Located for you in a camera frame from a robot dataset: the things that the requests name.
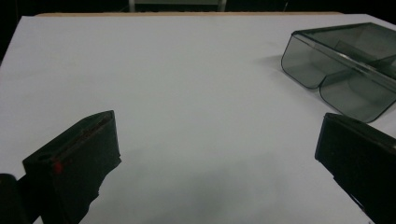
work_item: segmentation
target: plastic compartment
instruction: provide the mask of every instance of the plastic compartment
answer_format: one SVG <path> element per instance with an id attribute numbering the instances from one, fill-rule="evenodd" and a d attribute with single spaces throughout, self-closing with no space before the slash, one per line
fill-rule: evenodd
<path id="1" fill-rule="evenodd" d="M 371 122 L 396 101 L 396 31 L 374 23 L 296 31 L 282 67 L 342 114 Z"/>

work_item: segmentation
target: clear plastic container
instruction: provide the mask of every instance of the clear plastic container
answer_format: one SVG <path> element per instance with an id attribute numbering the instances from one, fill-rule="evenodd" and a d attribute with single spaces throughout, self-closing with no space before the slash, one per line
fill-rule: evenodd
<path id="1" fill-rule="evenodd" d="M 374 23 L 295 31 L 282 68 L 342 114 L 371 122 L 396 101 L 396 31 Z"/>

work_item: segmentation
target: white table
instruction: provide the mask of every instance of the white table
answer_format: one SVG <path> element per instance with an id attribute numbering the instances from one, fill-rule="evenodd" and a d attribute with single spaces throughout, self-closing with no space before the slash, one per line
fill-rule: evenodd
<path id="1" fill-rule="evenodd" d="M 295 30 L 368 15 L 22 18 L 0 68 L 0 171 L 115 110 L 122 164 L 81 223 L 366 224 L 314 159 L 334 112 L 281 69 Z M 372 126 L 396 136 L 392 107 Z"/>

